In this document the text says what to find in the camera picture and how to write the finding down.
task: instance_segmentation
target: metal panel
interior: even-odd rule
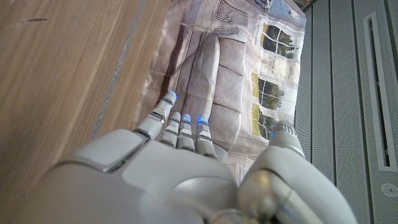
[[[337,187],[358,223],[370,223],[351,1],[330,1]]]
[[[395,44],[395,64],[398,65],[398,1],[397,0],[387,0],[388,10],[391,16],[391,28],[394,34],[394,44]]]
[[[366,60],[368,63],[373,125],[374,127],[379,127],[374,129],[377,163],[379,170],[397,172],[397,160],[394,150],[394,140],[392,138],[376,12],[372,12],[371,15],[363,19],[363,28]]]
[[[296,102],[296,132],[300,139],[305,158],[311,158],[311,72],[312,72],[312,10],[306,13],[305,37],[301,54],[300,82]]]
[[[318,1],[312,7],[312,164],[334,183],[329,5]]]
[[[363,18],[376,11],[378,33],[381,46],[382,67],[386,83],[389,114],[391,116],[392,137],[394,149],[398,156],[398,105],[397,105],[397,80],[394,59],[392,56],[391,39],[387,26],[384,1],[357,0],[354,1],[356,34],[358,40],[358,59],[361,74],[362,97],[364,107],[364,122],[366,130],[366,145],[368,149],[368,162],[370,171],[371,193],[375,223],[398,223],[398,200],[383,194],[382,184],[392,183],[398,186],[396,172],[381,171],[377,165],[375,132],[369,90],[368,63],[366,60],[366,46],[364,43]]]

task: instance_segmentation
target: vent slot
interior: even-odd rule
[[[369,90],[379,170],[397,172],[376,12],[363,19]]]

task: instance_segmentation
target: wooden table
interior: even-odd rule
[[[130,128],[170,1],[0,2],[0,223],[62,155]]]

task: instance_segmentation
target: paper sheet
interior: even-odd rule
[[[276,121],[294,122],[305,22],[291,0],[172,1],[133,126],[175,90],[173,111],[210,111],[213,142],[229,152],[223,162],[240,182]],[[215,35],[218,45],[205,46]],[[211,63],[201,68],[203,57]],[[206,88],[195,85],[201,74],[211,79]],[[192,106],[201,101],[205,108]]]

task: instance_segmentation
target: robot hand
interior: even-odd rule
[[[168,92],[133,132],[112,131],[64,157],[16,211],[16,223],[356,223],[338,189],[279,121],[240,187],[215,158],[207,118]]]

